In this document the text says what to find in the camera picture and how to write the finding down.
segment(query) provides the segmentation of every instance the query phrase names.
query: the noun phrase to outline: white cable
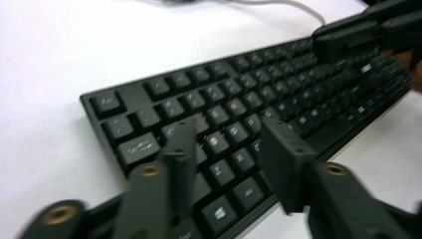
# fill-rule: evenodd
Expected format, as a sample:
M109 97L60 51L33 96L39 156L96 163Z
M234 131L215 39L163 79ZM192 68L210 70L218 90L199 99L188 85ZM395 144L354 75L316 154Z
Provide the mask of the white cable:
M286 4L286 5L292 5L294 7L297 7L313 17L317 18L321 24L325 25L325 19L323 16L315 11L314 9L308 7L305 4L302 4L300 2L291 1L291 0L259 0L259 1L250 1L250 0L227 0L229 2L234 3L241 3L241 4L248 4L248 5L263 5L263 4Z

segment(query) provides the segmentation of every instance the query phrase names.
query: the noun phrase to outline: white surface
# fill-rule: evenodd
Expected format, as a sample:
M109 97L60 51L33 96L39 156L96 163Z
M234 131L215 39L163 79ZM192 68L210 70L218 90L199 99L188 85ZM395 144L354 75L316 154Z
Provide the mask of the white surface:
M327 22L363 9L351 0L302 2ZM282 5L1 1L0 238L16 238L52 202L81 199L94 207L123 191L80 94L308 36L317 27L313 17ZM408 210L422 198L421 104L410 95L338 156L377 197ZM301 215L288 218L275 208L260 222L241 237L308 237Z

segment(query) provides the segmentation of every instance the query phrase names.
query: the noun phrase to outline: space bar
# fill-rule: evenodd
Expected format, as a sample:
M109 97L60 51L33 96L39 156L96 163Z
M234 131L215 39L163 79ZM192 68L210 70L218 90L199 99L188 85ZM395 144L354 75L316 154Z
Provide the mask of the space bar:
M318 155L328 150L352 129L344 116L339 116L311 134L305 141Z

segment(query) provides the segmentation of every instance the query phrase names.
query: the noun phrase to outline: black keyboard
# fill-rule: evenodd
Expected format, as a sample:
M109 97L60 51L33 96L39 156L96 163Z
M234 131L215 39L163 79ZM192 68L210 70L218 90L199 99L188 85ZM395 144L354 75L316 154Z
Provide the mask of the black keyboard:
M233 238L277 199L257 164L260 117L285 121L328 160L408 92L377 49L320 64L311 38L81 96L108 158L128 175L155 159L174 124L197 122L192 219L171 238Z

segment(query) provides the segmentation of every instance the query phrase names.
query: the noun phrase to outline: brass screw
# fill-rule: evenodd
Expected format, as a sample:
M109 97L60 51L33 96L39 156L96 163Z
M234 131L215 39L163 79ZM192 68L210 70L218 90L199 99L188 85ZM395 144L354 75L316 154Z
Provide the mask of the brass screw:
M158 174L159 171L160 171L160 169L157 166L147 166L147 167L142 169L140 174L142 174L142 176L154 176L154 175Z
M50 209L43 216L43 223L47 225L56 225L70 220L77 214L77 207L71 205L58 206Z
M323 169L325 172L336 176L345 176L347 174L347 171L343 167L337 165L326 165Z

